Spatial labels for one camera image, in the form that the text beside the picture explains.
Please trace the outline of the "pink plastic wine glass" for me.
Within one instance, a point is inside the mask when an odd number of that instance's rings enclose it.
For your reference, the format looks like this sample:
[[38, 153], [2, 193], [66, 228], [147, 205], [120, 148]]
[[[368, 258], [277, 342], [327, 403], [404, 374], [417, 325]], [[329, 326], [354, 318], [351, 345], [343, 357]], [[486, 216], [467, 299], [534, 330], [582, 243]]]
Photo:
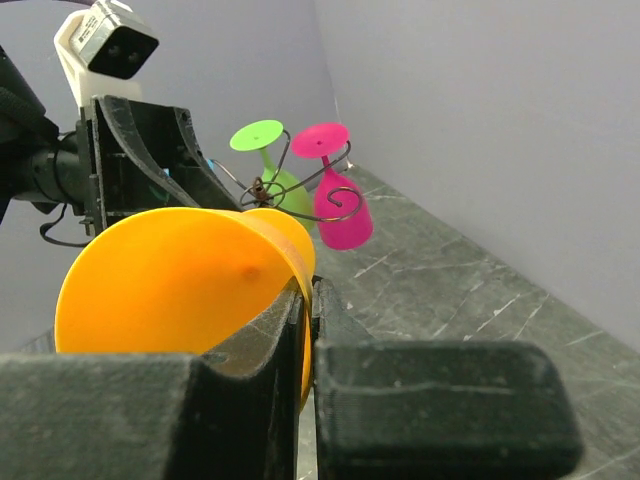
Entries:
[[373, 219], [361, 189], [349, 178], [339, 174], [330, 156], [350, 151], [350, 132], [341, 123], [315, 124], [298, 133], [292, 143], [295, 155], [322, 160], [320, 183], [314, 194], [313, 212], [324, 244], [337, 251], [363, 246], [374, 232]]

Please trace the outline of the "blue plastic wine glass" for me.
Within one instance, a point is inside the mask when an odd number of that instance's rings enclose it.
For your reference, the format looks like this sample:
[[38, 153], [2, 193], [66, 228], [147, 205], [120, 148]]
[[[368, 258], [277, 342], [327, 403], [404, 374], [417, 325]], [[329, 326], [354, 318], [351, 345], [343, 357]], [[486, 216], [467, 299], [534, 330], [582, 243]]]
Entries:
[[187, 156], [171, 159], [160, 167], [161, 183], [152, 183], [149, 190], [164, 205], [204, 205], [219, 187], [215, 163], [208, 158], [200, 161]]

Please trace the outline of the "green plastic wine glass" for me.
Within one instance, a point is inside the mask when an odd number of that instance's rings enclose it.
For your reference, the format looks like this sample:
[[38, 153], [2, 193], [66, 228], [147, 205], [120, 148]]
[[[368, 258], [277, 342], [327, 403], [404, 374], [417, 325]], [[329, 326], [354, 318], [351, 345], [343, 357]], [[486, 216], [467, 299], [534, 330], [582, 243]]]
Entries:
[[280, 208], [293, 212], [295, 218], [311, 232], [316, 226], [310, 219], [313, 214], [312, 201], [304, 186], [292, 189], [300, 181], [281, 163], [271, 160], [268, 146], [276, 142], [282, 135], [286, 136], [286, 143], [281, 158], [286, 156], [290, 142], [290, 135], [283, 124], [274, 119], [259, 120], [250, 123], [234, 133], [229, 141], [230, 147], [238, 152], [258, 151], [263, 161], [261, 180], [269, 195], [273, 196], [273, 203]]

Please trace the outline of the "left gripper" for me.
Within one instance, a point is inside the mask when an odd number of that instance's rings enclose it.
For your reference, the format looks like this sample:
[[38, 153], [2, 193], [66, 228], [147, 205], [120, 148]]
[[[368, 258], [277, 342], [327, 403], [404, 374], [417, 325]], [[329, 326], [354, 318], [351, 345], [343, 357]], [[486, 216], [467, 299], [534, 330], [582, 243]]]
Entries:
[[183, 206], [242, 211], [204, 158], [187, 109], [96, 96], [81, 109], [78, 146], [88, 180], [84, 223], [89, 230], [171, 207], [149, 190], [152, 183], [161, 183], [160, 167], [171, 159], [180, 159], [176, 180], [198, 204]]

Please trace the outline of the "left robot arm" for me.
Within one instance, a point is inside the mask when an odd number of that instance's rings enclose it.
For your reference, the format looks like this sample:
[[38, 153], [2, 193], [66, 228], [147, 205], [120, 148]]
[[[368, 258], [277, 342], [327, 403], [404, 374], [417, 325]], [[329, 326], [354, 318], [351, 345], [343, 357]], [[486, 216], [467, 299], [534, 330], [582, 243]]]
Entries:
[[209, 166], [188, 110], [104, 95], [61, 133], [7, 54], [1, 56], [1, 207], [71, 209], [88, 235], [165, 207], [238, 211]]

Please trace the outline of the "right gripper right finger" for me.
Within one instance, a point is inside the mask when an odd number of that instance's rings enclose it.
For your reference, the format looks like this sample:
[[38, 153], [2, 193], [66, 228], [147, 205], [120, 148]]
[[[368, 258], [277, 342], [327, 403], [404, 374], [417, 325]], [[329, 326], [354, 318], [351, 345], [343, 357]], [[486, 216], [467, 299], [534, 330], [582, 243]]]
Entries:
[[322, 479], [559, 479], [584, 454], [560, 373], [520, 341], [380, 340], [313, 280]]

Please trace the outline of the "orange plastic wine glass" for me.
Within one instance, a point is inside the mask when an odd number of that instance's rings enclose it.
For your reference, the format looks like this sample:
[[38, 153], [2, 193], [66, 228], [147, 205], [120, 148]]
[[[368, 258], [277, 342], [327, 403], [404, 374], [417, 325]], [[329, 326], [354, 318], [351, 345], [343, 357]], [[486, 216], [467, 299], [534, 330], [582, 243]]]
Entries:
[[288, 282], [309, 314], [315, 266], [309, 233], [275, 209], [135, 214], [100, 233], [68, 270], [55, 350], [203, 354], [267, 309]]

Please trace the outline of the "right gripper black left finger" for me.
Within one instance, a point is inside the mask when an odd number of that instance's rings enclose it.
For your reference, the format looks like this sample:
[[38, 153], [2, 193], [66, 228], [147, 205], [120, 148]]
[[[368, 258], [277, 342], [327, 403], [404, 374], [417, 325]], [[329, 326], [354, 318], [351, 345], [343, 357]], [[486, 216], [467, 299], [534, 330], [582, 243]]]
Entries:
[[202, 355], [1, 358], [5, 479], [291, 479], [304, 298], [285, 286]]

